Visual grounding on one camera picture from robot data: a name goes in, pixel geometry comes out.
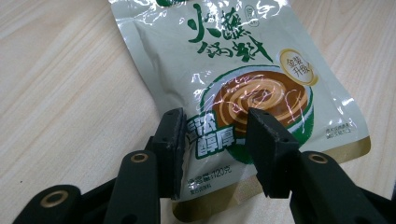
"circular badge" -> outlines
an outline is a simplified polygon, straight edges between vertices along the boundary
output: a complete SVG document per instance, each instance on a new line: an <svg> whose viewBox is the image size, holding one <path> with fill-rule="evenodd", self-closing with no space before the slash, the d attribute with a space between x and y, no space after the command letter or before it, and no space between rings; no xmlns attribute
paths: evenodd
<svg viewBox="0 0 396 224"><path fill-rule="evenodd" d="M312 65L295 49L283 49L278 54L284 73L300 85L313 86L318 82Z"/></svg>

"crinkled plastic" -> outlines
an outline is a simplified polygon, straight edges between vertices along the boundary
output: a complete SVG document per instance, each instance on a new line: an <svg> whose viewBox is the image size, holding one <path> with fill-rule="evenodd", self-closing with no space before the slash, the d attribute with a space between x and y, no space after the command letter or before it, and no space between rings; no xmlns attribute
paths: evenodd
<svg viewBox="0 0 396 224"><path fill-rule="evenodd" d="M301 151L325 152L341 162L370 150L361 112L287 1L111 4L159 110L184 107L188 116L175 205L180 219L204 217L260 192L244 147L249 107L276 116ZM222 202L227 195L230 200ZM199 203L205 208L198 209ZM187 213L201 215L183 216Z"/></svg>

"table surface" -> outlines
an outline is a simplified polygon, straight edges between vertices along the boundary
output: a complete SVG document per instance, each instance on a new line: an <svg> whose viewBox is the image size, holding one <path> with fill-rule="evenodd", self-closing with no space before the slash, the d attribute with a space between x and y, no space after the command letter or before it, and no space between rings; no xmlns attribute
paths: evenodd
<svg viewBox="0 0 396 224"><path fill-rule="evenodd" d="M293 0L297 16L366 118L372 150L342 167L386 198L396 178L396 2ZM107 0L0 0L0 220L42 189L84 193L143 149L160 115ZM162 200L163 223L178 223ZM198 223L292 223L257 195Z"/></svg>

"food illustration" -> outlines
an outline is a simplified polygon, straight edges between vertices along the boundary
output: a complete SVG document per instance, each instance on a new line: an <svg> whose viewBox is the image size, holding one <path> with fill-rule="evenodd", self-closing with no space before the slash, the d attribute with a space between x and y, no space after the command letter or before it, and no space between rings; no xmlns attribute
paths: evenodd
<svg viewBox="0 0 396 224"><path fill-rule="evenodd" d="M236 144L228 147L238 161L251 163L245 151L248 108L275 116L302 145L313 129L312 91L283 74L276 66L248 66L220 76L203 97L219 128L233 126Z"/></svg>

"plastic packaging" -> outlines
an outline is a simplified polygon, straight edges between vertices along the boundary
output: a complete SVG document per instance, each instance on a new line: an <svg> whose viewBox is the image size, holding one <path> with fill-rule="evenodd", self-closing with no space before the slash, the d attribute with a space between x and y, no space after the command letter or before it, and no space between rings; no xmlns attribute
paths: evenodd
<svg viewBox="0 0 396 224"><path fill-rule="evenodd" d="M110 2L159 110L184 107L188 116L180 219L260 192L244 148L250 106L275 115L301 151L341 162L370 150L361 112L287 1ZM231 199L221 205L219 195Z"/></svg>

